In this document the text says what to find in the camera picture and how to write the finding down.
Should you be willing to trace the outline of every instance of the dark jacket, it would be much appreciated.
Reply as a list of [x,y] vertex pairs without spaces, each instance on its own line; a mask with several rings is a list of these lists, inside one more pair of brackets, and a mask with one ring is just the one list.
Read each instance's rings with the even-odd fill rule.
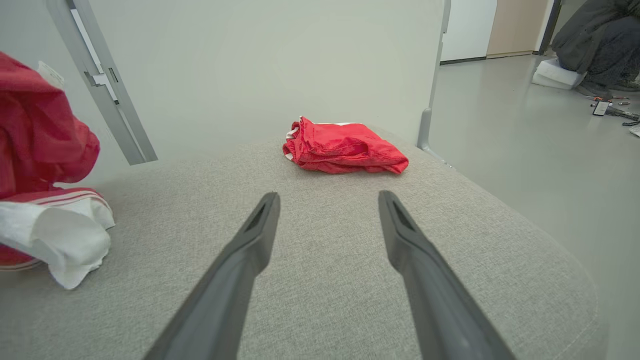
[[611,21],[627,16],[640,17],[640,0],[587,0],[560,29],[551,48],[562,66],[582,74]]

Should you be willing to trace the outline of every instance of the dark pants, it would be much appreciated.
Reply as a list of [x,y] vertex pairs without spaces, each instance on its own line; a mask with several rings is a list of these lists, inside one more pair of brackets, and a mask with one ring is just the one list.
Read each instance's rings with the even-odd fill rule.
[[615,85],[633,80],[640,69],[640,19],[624,17],[610,22],[587,70],[586,81]]

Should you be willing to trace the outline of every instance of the beige door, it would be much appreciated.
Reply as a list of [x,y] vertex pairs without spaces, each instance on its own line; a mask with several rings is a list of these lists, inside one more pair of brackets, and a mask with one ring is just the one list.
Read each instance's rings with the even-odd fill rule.
[[540,29],[546,25],[546,7],[542,0],[498,0],[487,57],[538,50],[535,47]]

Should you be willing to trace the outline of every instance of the gray upholstered seat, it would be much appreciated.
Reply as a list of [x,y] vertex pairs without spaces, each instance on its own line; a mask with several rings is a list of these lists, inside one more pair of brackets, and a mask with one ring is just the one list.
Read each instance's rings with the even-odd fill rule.
[[418,148],[393,174],[328,175],[281,139],[219,158],[132,167],[98,186],[116,216],[103,266],[74,291],[44,266],[0,274],[0,358],[139,359],[262,194],[280,193],[271,263],[253,289],[244,358],[415,358],[378,190],[395,192],[519,359],[604,358],[592,281],[546,233]]

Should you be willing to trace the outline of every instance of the gray floor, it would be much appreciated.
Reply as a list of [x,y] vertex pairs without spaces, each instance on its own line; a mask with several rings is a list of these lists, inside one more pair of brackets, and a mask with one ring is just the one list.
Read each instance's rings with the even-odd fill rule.
[[[541,60],[441,66],[431,146],[578,258],[609,314],[609,359],[637,359],[640,138],[577,92],[530,84]],[[640,113],[640,93],[621,95]]]

